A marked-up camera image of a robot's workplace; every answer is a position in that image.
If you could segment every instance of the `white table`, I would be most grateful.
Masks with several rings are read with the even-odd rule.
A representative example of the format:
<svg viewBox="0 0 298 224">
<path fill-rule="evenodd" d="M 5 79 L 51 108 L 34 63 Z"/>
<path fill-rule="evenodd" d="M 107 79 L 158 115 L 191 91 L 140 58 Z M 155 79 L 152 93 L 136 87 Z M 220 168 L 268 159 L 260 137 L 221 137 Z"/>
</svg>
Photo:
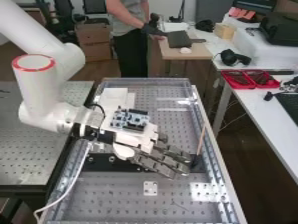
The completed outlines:
<svg viewBox="0 0 298 224">
<path fill-rule="evenodd" d="M 235 46 L 233 42 L 231 40 L 224 40 L 221 39 L 215 33 L 208 33 L 200 30 L 196 30 L 195 28 L 191 29 L 191 32 L 194 32 L 196 34 L 196 36 L 200 39 L 207 39 L 207 43 L 205 46 L 208 47 L 208 50 L 211 51 L 211 53 L 213 54 L 215 58 L 213 58 L 213 64 L 215 67 L 217 69 L 217 71 L 223 71 L 223 70 L 231 70 L 231 69 L 261 69 L 261 70 L 267 70 L 267 71 L 289 71 L 288 67 L 284 67 L 281 65 L 276 65 L 275 63 L 268 64 L 265 66 L 260 66 L 257 65 L 257 61 L 252 61 L 251 65 L 244 65 L 241 63 L 239 63 L 236 66 L 228 66 L 223 63 L 221 60 L 221 56 L 220 53 L 224 50 L 232 49 L 237 54 L 244 54 Z"/>
<path fill-rule="evenodd" d="M 279 81 L 288 81 L 292 80 L 295 76 L 283 75 L 275 76 L 275 78 Z M 232 89 L 231 85 L 225 82 L 213 124 L 213 132 L 217 136 L 233 93 L 298 184 L 298 126 L 277 98 L 275 97 L 269 102 L 264 100 L 268 91 L 273 93 L 281 92 L 279 89 L 236 90 Z"/>
</svg>

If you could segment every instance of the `robotic hand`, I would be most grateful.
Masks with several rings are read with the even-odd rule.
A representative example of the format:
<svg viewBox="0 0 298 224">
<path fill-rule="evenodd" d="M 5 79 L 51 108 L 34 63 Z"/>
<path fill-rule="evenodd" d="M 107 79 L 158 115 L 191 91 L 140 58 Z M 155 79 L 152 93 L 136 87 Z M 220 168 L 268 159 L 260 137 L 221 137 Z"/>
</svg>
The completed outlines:
<svg viewBox="0 0 298 224">
<path fill-rule="evenodd" d="M 170 179 L 175 178 L 176 173 L 190 175 L 192 157 L 167 144 L 168 136 L 151 123 L 148 112 L 119 107 L 114 113 L 106 114 L 104 110 L 98 112 L 86 108 L 79 112 L 75 122 L 75 133 L 90 141 L 112 145 L 122 160 L 131 161 Z"/>
</svg>

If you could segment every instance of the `box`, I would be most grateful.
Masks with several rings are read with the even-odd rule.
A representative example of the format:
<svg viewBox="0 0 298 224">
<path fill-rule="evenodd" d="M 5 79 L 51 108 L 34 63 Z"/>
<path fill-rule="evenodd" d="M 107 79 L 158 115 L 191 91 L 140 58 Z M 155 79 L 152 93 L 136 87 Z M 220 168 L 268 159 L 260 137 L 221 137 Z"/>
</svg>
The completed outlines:
<svg viewBox="0 0 298 224">
<path fill-rule="evenodd" d="M 76 34 L 80 43 L 110 42 L 111 26 L 104 23 L 79 24 Z"/>
<path fill-rule="evenodd" d="M 87 56 L 87 62 L 104 61 L 112 59 L 110 43 L 86 43 L 82 44 L 82 49 Z"/>
<path fill-rule="evenodd" d="M 216 24 L 215 34 L 227 40 L 232 40 L 235 36 L 236 28 L 223 23 Z"/>
<path fill-rule="evenodd" d="M 80 47 L 87 56 L 87 62 L 112 59 L 111 27 L 107 24 L 80 24 L 76 26 Z"/>
</svg>

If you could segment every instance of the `black pants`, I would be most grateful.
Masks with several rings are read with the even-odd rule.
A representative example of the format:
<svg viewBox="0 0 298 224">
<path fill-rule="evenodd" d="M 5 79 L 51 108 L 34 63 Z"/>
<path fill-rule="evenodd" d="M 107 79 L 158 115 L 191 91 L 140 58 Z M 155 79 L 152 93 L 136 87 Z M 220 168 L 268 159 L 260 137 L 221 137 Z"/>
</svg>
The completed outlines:
<svg viewBox="0 0 298 224">
<path fill-rule="evenodd" d="M 115 50 L 123 77 L 148 77 L 148 36 L 136 29 L 115 37 Z"/>
</svg>

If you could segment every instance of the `screw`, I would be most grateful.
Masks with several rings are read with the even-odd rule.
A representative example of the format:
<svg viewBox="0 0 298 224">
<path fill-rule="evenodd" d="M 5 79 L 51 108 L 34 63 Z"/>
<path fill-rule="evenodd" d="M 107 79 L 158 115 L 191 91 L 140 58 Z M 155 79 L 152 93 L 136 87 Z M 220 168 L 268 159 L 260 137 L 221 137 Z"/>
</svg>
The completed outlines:
<svg viewBox="0 0 298 224">
<path fill-rule="evenodd" d="M 111 157 L 110 157 L 110 162 L 114 163 L 115 160 L 116 160 L 115 156 L 111 156 Z"/>
</svg>

